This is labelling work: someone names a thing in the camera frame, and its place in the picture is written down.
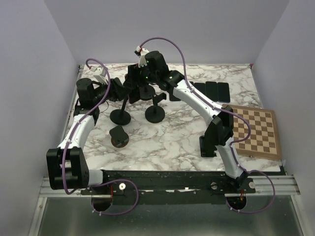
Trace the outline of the black phone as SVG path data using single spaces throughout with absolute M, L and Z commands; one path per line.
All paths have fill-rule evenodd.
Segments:
M 205 83 L 194 83 L 194 86 L 199 90 L 203 95 L 206 95 L 206 86 Z
M 218 101 L 222 103 L 230 103 L 229 83 L 218 83 Z
M 170 101 L 181 101 L 179 98 L 175 97 L 175 96 L 172 95 L 172 94 L 169 94 L 169 100 L 170 100 Z

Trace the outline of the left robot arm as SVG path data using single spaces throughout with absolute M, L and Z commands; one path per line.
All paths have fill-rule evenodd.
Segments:
M 102 170 L 90 170 L 83 154 L 90 132 L 99 117 L 99 105 L 106 100 L 121 101 L 126 95 L 119 78 L 102 84 L 89 78 L 76 83 L 77 101 L 73 113 L 73 123 L 64 140 L 57 148 L 46 153 L 50 187 L 53 190 L 83 189 L 92 186 L 98 194 L 109 189 L 109 182 Z

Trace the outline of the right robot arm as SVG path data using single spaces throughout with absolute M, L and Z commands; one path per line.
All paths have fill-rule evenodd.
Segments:
M 156 84 L 201 115 L 208 126 L 199 138 L 201 156 L 214 157 L 218 151 L 224 164 L 227 189 L 233 193 L 243 189 L 248 174 L 240 167 L 237 151 L 231 146 L 234 141 L 232 108 L 215 103 L 188 82 L 182 73 L 170 70 L 159 51 L 137 48 L 134 52 L 139 61 L 128 67 L 124 86 L 134 90 Z

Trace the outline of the teal phone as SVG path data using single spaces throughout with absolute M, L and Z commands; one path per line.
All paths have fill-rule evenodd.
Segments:
M 218 84 L 214 81 L 208 81 L 205 83 L 206 96 L 214 102 L 218 101 Z

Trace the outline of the black clamp stand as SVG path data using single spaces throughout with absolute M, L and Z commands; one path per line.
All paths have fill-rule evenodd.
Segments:
M 148 107 L 145 111 L 145 118 L 150 123 L 159 123 L 164 120 L 165 118 L 165 111 L 164 109 L 158 105 L 159 102 L 166 99 L 166 94 L 163 92 L 159 95 L 154 95 L 153 105 Z

